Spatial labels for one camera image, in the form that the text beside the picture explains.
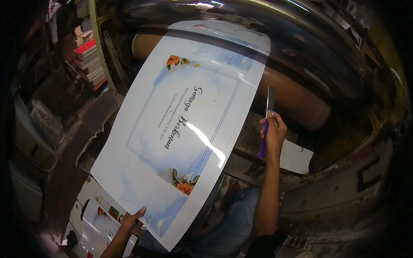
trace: person's right hand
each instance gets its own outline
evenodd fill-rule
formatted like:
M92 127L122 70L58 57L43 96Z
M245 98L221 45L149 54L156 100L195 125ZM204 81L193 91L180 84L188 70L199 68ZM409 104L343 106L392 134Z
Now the person's right hand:
M138 219L142 217L145 212L146 206L142 207L142 209L138 210L138 212L134 215L131 215L127 212L122 220L118 234L124 233L128 236L131 236L132 234L138 232L140 227L143 225L142 222L140 222Z
M266 156L275 155L276 158L279 158L281 155L281 147L284 142L285 136L287 135L287 126L282 120L281 116L271 110L268 110L267 115L268 121L268 130L266 135L267 143L267 154ZM265 118L260 120L260 123L265 123ZM260 131L261 139L264 138L264 127Z

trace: red paper stack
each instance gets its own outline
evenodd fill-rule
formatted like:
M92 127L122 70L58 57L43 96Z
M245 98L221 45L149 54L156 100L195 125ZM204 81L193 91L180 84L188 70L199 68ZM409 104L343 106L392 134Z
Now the red paper stack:
M83 79L93 86L97 86L106 80L94 39L81 45L74 52L76 54L74 63L79 68L78 72Z

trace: plastic bag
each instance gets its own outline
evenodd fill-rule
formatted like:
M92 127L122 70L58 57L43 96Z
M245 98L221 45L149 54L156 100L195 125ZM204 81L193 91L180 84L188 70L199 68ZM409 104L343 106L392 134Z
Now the plastic bag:
M53 113L37 99L32 100L33 110L31 117L36 125L44 132L54 148L59 146L65 136L65 131L60 117Z

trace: blue denim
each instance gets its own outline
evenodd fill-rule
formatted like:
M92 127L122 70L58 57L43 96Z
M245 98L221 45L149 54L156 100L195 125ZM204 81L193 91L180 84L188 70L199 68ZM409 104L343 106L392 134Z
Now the blue denim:
M222 221L193 241L179 242L171 250L171 254L185 253L194 258L236 257L251 236L255 208L260 194L259 188L245 188L230 195L227 199L228 209ZM216 194L212 191L204 207L208 208L215 197ZM168 251L148 231L143 234L141 246L156 253L168 254Z

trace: purple handle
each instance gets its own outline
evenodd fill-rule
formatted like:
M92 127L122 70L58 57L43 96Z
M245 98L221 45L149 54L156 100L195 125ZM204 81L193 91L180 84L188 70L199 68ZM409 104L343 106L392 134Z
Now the purple handle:
M265 151L267 150L267 142L266 142L267 130L268 130L268 121L267 119L265 119L264 138L262 139L261 149L259 150L259 154L258 154L258 158L260 159L265 158Z

